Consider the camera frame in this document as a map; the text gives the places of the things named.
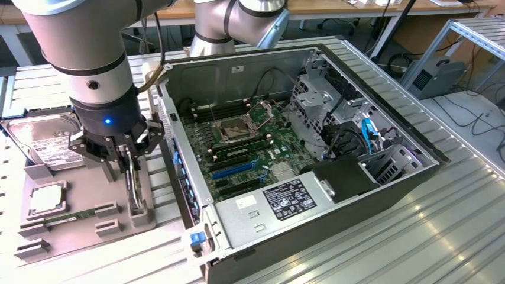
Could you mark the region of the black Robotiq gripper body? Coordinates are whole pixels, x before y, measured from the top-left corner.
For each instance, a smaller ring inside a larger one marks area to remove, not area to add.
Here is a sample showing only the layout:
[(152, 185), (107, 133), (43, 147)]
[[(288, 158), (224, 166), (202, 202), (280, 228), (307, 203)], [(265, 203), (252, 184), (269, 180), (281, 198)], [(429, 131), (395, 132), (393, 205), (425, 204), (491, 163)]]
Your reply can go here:
[(106, 104), (87, 105), (71, 99), (84, 134), (92, 140), (112, 137), (116, 146), (127, 145), (128, 133), (135, 125), (147, 123), (138, 96), (139, 90), (132, 86), (119, 99)]

